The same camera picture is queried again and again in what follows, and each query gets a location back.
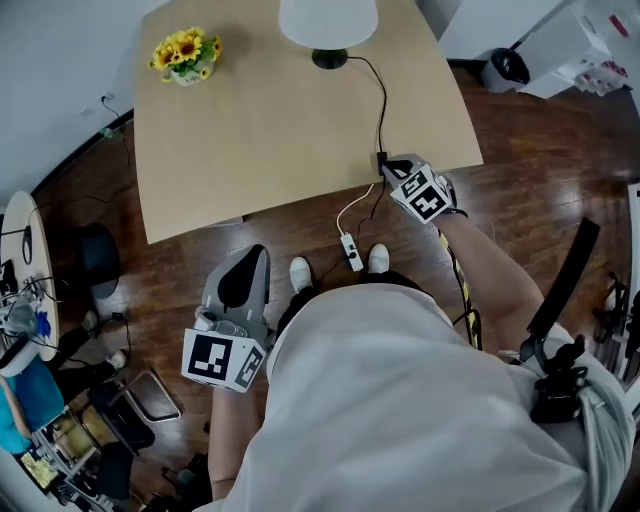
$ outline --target white box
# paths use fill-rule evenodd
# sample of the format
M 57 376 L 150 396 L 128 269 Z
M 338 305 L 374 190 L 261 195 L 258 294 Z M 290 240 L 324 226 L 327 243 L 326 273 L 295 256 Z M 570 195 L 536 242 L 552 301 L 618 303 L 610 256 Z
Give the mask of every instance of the white box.
M 518 92 L 525 92 L 546 100 L 556 94 L 560 94 L 562 91 L 572 87 L 573 85 L 573 80 L 566 76 L 563 76 L 560 73 L 549 73 L 548 75 L 541 76 L 536 80 L 532 80 L 527 85 L 518 89 Z
M 531 81 L 562 69 L 574 78 L 611 59 L 607 45 L 581 21 L 574 6 L 566 7 L 531 34 L 516 50 Z

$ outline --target shoe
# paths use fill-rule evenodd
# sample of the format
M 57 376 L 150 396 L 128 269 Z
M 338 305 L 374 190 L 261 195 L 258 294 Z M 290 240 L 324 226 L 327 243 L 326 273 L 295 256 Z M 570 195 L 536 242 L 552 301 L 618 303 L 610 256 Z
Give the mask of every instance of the shoe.
M 85 331 L 89 333 L 89 336 L 95 338 L 98 335 L 98 326 L 100 325 L 100 320 L 95 311 L 89 310 L 85 313 L 82 324 L 80 325 Z
M 297 256 L 291 260 L 289 265 L 289 278 L 291 279 L 291 286 L 296 293 L 300 293 L 300 290 L 313 286 L 311 280 L 311 267 L 307 260 L 301 256 Z
M 107 363 L 113 366 L 116 370 L 120 370 L 127 364 L 127 356 L 124 355 L 124 352 L 122 350 L 118 350 L 111 357 L 107 358 Z
M 383 244 L 376 244 L 369 253 L 369 263 L 367 265 L 369 274 L 382 274 L 389 270 L 389 251 Z

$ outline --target black pants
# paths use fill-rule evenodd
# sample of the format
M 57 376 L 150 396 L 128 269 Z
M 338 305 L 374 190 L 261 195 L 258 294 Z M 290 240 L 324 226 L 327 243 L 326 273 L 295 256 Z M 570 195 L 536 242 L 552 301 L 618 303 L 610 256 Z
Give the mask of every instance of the black pants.
M 115 373 L 114 367 L 106 361 L 83 368 L 60 369 L 60 366 L 72 357 L 88 339 L 89 334 L 82 327 L 77 327 L 73 331 L 63 334 L 58 342 L 59 352 L 47 363 L 65 404 L 68 404 L 85 389 L 101 384 Z
M 411 279 L 404 277 L 402 274 L 398 274 L 393 270 L 387 270 L 382 274 L 365 274 L 361 284 L 367 283 L 387 283 L 387 284 L 397 284 L 400 286 L 406 286 L 407 288 L 413 288 L 414 290 L 418 290 L 424 292 L 422 288 L 420 288 L 416 283 L 414 283 Z M 278 336 L 284 331 L 284 328 L 289 325 L 289 322 L 293 320 L 293 317 L 296 316 L 300 310 L 314 297 L 319 295 L 319 291 L 317 288 L 313 288 L 312 286 L 307 286 L 300 290 L 299 293 L 293 296 L 291 302 L 289 303 L 289 307 L 284 312 L 280 321 L 278 322 Z

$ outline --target wooden floor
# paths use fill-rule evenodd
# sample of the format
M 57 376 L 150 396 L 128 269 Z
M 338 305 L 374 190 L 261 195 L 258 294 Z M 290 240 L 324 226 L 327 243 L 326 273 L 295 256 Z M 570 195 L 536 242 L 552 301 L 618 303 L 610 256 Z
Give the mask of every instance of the wooden floor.
M 465 71 L 456 70 L 455 75 L 485 160 L 482 166 L 449 173 L 459 206 L 470 218 L 530 272 L 543 292 L 553 282 L 580 219 L 587 216 L 601 225 L 589 268 L 562 316 L 571 333 L 590 334 L 591 310 L 603 299 L 607 273 L 614 270 L 626 276 L 629 268 L 625 182 L 640 176 L 640 122 L 630 95 L 619 92 L 601 99 L 569 91 L 542 101 L 515 93 L 492 95 Z M 133 136 L 129 126 L 132 153 Z M 412 148 L 388 149 L 393 154 Z M 356 276 L 342 258 L 334 219 L 361 190 L 257 213 L 239 226 L 200 229 L 147 245 L 135 182 L 108 204 L 82 197 L 105 199 L 127 187 L 126 161 L 121 141 L 104 140 L 36 199 L 42 205 L 70 202 L 65 207 L 43 206 L 50 232 L 101 222 L 113 233 L 123 272 L 115 294 L 100 301 L 98 310 L 103 316 L 127 312 L 133 367 L 152 366 L 184 407 L 182 419 L 154 427 L 155 445 L 134 463 L 134 487 L 148 497 L 151 491 L 170 490 L 160 478 L 162 466 L 178 469 L 194 453 L 207 451 L 203 426 L 211 392 L 180 376 L 183 330 L 193 324 L 207 274 L 229 251 L 253 243 L 265 245 L 272 258 L 272 302 L 267 309 L 272 324 L 292 296 L 287 269 L 295 255 L 307 256 L 323 277 L 324 288 L 353 284 Z M 130 174 L 135 180 L 133 161 Z M 369 214 L 379 187 L 375 192 L 349 210 L 344 227 L 355 230 Z M 215 200 L 212 191 L 211 201 Z M 393 269 L 422 285 L 450 316 L 461 312 L 460 292 L 434 228 L 413 224 L 388 196 L 374 220 L 363 225 L 360 249 L 366 254 L 378 242 L 389 247 Z M 61 305 L 64 327 L 77 322 L 71 310 Z M 484 338 L 486 349 L 493 350 L 490 325 L 484 326 Z M 109 349 L 126 346 L 122 328 L 105 332 L 102 339 Z

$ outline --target white cable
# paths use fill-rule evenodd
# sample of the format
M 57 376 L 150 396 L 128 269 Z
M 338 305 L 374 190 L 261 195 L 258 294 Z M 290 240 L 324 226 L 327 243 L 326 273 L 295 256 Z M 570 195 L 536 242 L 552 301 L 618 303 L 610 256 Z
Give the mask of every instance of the white cable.
M 344 231 L 342 231 L 342 228 L 340 227 L 340 217 L 342 216 L 342 214 L 344 212 L 346 212 L 349 208 L 351 208 L 354 204 L 356 204 L 358 201 L 362 201 L 365 197 L 367 197 L 370 193 L 371 190 L 373 190 L 375 183 L 372 183 L 371 186 L 369 187 L 369 190 L 367 190 L 367 193 L 365 195 L 363 195 L 362 197 L 359 197 L 358 199 L 356 199 L 355 201 L 350 202 L 347 206 L 345 206 L 342 211 L 338 214 L 338 216 L 336 217 L 336 227 L 338 228 L 338 231 L 340 231 L 340 236 L 344 236 Z

